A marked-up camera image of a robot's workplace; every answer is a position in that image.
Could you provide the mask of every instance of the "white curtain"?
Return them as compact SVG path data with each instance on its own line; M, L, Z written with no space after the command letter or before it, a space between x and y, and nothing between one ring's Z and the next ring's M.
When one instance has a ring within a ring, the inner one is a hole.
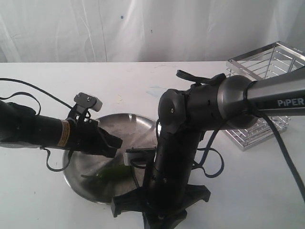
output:
M0 62L215 61L305 50L305 0L0 0Z

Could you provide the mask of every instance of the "metal bowl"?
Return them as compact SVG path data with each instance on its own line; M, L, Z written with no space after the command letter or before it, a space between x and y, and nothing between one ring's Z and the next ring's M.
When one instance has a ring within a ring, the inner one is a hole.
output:
M154 120L137 114L111 114L98 119L99 127L108 133L120 137L123 145L117 151L115 158L85 155L74 152L70 165L63 172L68 185L81 197L96 203L111 203L112 197L122 195L133 189L132 177L118 181L102 181L94 178L84 178L81 175L94 176L104 168L124 164L123 153L127 148L154 147L157 145ZM63 155L65 165L68 151ZM144 177L143 169L135 169L136 177L141 184Z

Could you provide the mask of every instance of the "metal rack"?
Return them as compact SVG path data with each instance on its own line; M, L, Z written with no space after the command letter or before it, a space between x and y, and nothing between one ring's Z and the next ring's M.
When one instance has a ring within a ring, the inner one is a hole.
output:
M283 42L275 42L262 48L247 52L227 61L227 76L244 75L251 80L264 80L294 71L305 65L302 51ZM290 118L270 117L280 133L287 129ZM258 119L249 129L225 130L241 150L247 150L273 136L264 119Z

